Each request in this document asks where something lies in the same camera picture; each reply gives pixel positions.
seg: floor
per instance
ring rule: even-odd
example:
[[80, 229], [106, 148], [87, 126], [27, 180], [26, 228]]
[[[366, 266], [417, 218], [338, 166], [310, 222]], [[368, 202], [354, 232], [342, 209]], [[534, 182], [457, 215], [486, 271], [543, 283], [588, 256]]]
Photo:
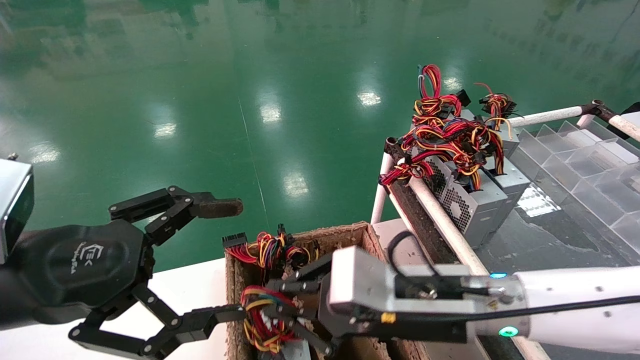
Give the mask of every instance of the floor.
[[623, 110], [640, 96], [639, 3], [3, 0], [0, 154], [35, 164], [29, 229], [103, 224], [171, 184], [241, 197], [242, 215], [195, 220], [156, 252], [156, 270], [199, 263], [223, 235], [368, 220], [418, 64], [521, 114]]

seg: white pipe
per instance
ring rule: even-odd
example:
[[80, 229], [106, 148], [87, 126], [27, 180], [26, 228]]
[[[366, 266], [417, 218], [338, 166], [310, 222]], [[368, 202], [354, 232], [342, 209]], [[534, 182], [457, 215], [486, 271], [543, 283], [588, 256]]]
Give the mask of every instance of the white pipe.
[[627, 119], [623, 118], [620, 115], [613, 116], [611, 119], [609, 119], [609, 123], [610, 125], [617, 127], [623, 133], [640, 142], [640, 128], [638, 128], [637, 125], [629, 122]]
[[[382, 156], [382, 165], [380, 165], [380, 175], [386, 174], [391, 169], [391, 164], [393, 164], [394, 160], [391, 155], [386, 152]], [[382, 209], [385, 207], [385, 198], [387, 197], [387, 192], [385, 191], [385, 187], [382, 185], [378, 185], [376, 189], [376, 199], [373, 202], [373, 213], [371, 214], [371, 222], [370, 224], [377, 224], [380, 222], [382, 218]]]
[[514, 117], [509, 119], [509, 121], [511, 122], [511, 126], [520, 127], [581, 116], [582, 112], [582, 106], [572, 106], [571, 108], [545, 111], [543, 113], [525, 115], [524, 117]]
[[[476, 253], [471, 249], [465, 237], [462, 236], [458, 228], [453, 224], [447, 213], [424, 182], [422, 182], [421, 179], [412, 177], [409, 180], [409, 186], [413, 192], [415, 192], [418, 200], [422, 204], [422, 207], [433, 220], [436, 228], [450, 246], [451, 250], [453, 250], [457, 255], [460, 262], [469, 267], [469, 271], [472, 275], [488, 275], [489, 272], [482, 264], [482, 261], [478, 259]], [[403, 218], [407, 228], [412, 231], [413, 229], [409, 224], [409, 221], [405, 220], [406, 215], [395, 201], [394, 206]], [[512, 340], [525, 360], [550, 360], [549, 356], [544, 349], [542, 349], [542, 346], [540, 346], [539, 343], [521, 337], [514, 337]]]
[[460, 261], [469, 266], [471, 275], [488, 275], [486, 268], [471, 249], [465, 237], [460, 230], [451, 221], [451, 218], [444, 211], [438, 199], [433, 196], [431, 190], [427, 187], [422, 179], [412, 177], [409, 180], [409, 187], [415, 192], [418, 201], [433, 220], [433, 224], [438, 229], [444, 240], [449, 244], [451, 250], [458, 255]]
[[595, 118], [595, 116], [591, 115], [591, 114], [586, 114], [586, 115], [581, 116], [580, 119], [578, 119], [578, 124], [577, 124], [578, 127], [581, 127], [582, 125], [592, 121], [593, 118]]

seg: power supply unit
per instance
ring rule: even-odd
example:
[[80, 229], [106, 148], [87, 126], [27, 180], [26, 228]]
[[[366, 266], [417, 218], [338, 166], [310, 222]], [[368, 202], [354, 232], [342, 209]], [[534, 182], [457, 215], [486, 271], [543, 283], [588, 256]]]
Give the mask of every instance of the power supply unit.
[[426, 160], [433, 168], [433, 195], [440, 201], [469, 245], [476, 249], [492, 230], [498, 210], [507, 196], [484, 172], [480, 171], [481, 190], [468, 193], [456, 181], [457, 171], [452, 161], [443, 163], [435, 156]]
[[493, 234], [498, 231], [500, 226], [502, 226], [502, 223], [518, 204], [518, 200], [520, 200], [520, 197], [529, 186], [529, 183], [531, 183], [527, 176], [506, 158], [504, 159], [503, 167], [504, 174], [495, 175], [495, 158], [491, 157], [486, 159], [484, 172], [495, 184], [498, 185], [498, 187], [500, 187], [505, 195], [507, 195], [507, 199], [502, 203], [500, 209], [498, 209], [492, 229], [489, 234], [487, 234], [483, 244], [491, 240]]

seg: white table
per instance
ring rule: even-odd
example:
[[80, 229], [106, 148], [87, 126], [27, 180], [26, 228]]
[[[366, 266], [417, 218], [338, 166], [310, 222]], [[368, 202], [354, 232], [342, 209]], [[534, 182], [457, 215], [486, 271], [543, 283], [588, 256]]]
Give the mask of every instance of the white table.
[[[225, 260], [218, 259], [154, 274], [149, 288], [176, 313], [227, 303]], [[34, 325], [0, 332], [2, 359], [116, 360], [87, 350], [68, 339], [68, 332], [80, 321], [64, 325]], [[142, 305], [136, 304], [116, 320], [105, 322], [102, 330], [148, 339], [162, 323]], [[215, 327], [207, 341], [180, 346], [170, 357], [178, 359], [220, 360], [227, 358], [227, 326]]]

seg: clear plastic tray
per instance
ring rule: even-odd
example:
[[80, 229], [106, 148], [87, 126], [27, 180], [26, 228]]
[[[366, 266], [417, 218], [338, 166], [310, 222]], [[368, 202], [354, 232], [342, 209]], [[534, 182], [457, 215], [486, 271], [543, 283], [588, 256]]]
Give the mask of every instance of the clear plastic tray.
[[640, 252], [640, 151], [595, 121], [522, 131], [520, 149]]

